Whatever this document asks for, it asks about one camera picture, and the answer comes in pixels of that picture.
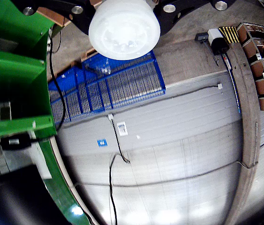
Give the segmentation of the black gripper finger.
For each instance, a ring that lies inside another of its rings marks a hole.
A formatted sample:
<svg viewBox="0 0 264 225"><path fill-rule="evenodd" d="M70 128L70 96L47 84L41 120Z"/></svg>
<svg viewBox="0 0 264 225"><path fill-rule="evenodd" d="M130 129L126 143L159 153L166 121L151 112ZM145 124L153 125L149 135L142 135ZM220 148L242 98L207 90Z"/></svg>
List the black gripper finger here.
<svg viewBox="0 0 264 225"><path fill-rule="evenodd" d="M40 7L47 8L69 19L86 35L95 14L89 0L12 0L12 3L26 16L33 15Z"/></svg>
<svg viewBox="0 0 264 225"><path fill-rule="evenodd" d="M158 0L153 12L159 22L161 36L167 34L188 13L210 3L218 11L231 7L235 0Z"/></svg>

